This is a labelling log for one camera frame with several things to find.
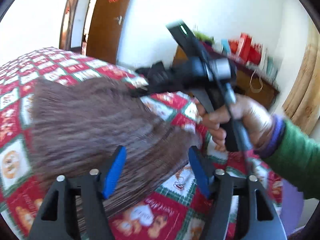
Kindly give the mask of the green sleeve right forearm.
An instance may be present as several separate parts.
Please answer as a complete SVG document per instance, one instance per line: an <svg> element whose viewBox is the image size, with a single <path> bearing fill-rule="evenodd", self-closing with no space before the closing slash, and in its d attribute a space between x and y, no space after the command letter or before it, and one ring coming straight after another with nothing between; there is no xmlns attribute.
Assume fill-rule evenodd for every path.
<svg viewBox="0 0 320 240"><path fill-rule="evenodd" d="M319 199L319 143L289 120L278 115L271 120L267 141L254 153L306 199Z"/></svg>

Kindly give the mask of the person's right hand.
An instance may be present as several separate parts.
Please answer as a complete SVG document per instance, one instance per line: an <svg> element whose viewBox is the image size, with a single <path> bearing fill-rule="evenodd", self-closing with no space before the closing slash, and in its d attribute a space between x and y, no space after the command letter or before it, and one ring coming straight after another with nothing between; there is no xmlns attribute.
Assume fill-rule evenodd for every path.
<svg viewBox="0 0 320 240"><path fill-rule="evenodd" d="M206 113L204 107L198 103L197 110L202 118L202 124L212 135L212 140L217 145L225 147L227 132L221 124L230 120L226 106L222 106L213 113ZM273 118L268 111L253 99L236 96L236 103L230 105L232 116L235 120L241 120L248 132L251 143L255 149L264 146L270 139L274 128Z"/></svg>

